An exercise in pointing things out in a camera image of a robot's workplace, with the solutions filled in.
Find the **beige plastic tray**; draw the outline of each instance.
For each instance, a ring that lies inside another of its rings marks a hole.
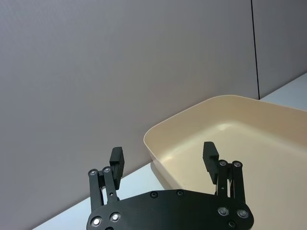
[[[199,103],[152,127],[144,137],[173,188],[213,194],[204,141],[220,159],[243,163],[253,230],[302,230],[307,214],[307,112],[239,96]]]

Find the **gray wall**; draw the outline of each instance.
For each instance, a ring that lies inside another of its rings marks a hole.
[[[307,1],[254,0],[260,96],[307,72]]]
[[[249,1],[0,1],[0,229],[86,198],[113,146],[148,163],[150,127],[220,94],[257,98]]]

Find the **table surface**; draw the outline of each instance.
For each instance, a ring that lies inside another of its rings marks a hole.
[[[274,91],[261,101],[307,110],[307,73],[289,84]],[[164,190],[152,170],[152,163],[124,177],[117,195],[120,199],[129,198],[152,190]],[[84,230],[91,214],[90,198],[81,201],[54,218],[34,228],[35,230],[74,229]]]

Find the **white table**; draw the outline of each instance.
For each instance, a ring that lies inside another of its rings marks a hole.
[[[307,110],[307,73],[262,98],[262,101]],[[164,190],[155,176],[151,163],[124,177],[117,194],[120,199],[136,196],[152,190]],[[84,230],[91,214],[90,198],[76,204],[35,230],[74,229]]]

